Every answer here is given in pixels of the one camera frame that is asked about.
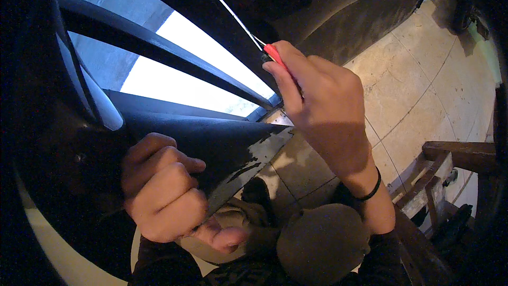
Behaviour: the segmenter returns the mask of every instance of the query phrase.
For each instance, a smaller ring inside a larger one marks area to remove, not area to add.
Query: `screwdriver handle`
[[[289,72],[289,69],[288,67],[284,64],[283,60],[280,58],[280,55],[279,53],[277,52],[277,48],[274,47],[273,45],[271,44],[267,44],[265,45],[265,47],[263,48],[263,50],[268,53],[268,55],[270,55],[278,64],[282,65],[283,68]]]

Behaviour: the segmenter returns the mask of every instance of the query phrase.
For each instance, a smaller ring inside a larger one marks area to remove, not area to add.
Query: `tiled floor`
[[[499,64],[492,42],[483,40],[474,24],[459,36],[448,30],[454,8],[455,0],[426,0],[345,65],[362,79],[366,134],[391,193],[410,187],[404,182],[418,174],[416,158],[424,142],[486,139]],[[283,110],[266,121],[291,125]],[[325,203],[339,183],[298,133],[260,175],[281,223],[299,208]],[[445,189],[448,201],[460,206],[474,200],[476,206],[476,176],[469,176],[459,169],[457,181]]]

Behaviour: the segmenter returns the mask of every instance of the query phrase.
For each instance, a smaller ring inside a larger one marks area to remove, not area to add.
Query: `shoe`
[[[252,178],[243,187],[242,201],[247,203],[257,203],[266,211],[270,227],[275,227],[275,213],[273,212],[272,201],[268,193],[268,187],[263,179],[259,177]]]

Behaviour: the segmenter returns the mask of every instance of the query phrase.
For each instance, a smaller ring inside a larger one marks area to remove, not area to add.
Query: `gray cap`
[[[370,251],[360,215],[342,204],[294,214],[277,241],[286,273],[304,285],[330,285],[357,267]]]

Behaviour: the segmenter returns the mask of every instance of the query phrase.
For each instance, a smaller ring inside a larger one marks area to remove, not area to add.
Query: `wristband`
[[[368,195],[365,195],[361,198],[356,198],[356,200],[359,200],[359,201],[366,201],[366,200],[369,200],[370,198],[372,198],[376,192],[378,192],[378,189],[379,189],[379,186],[381,185],[381,173],[379,172],[379,169],[378,167],[376,167],[376,170],[378,171],[378,182],[376,183],[376,186],[374,187],[374,189],[372,190],[372,192]]]

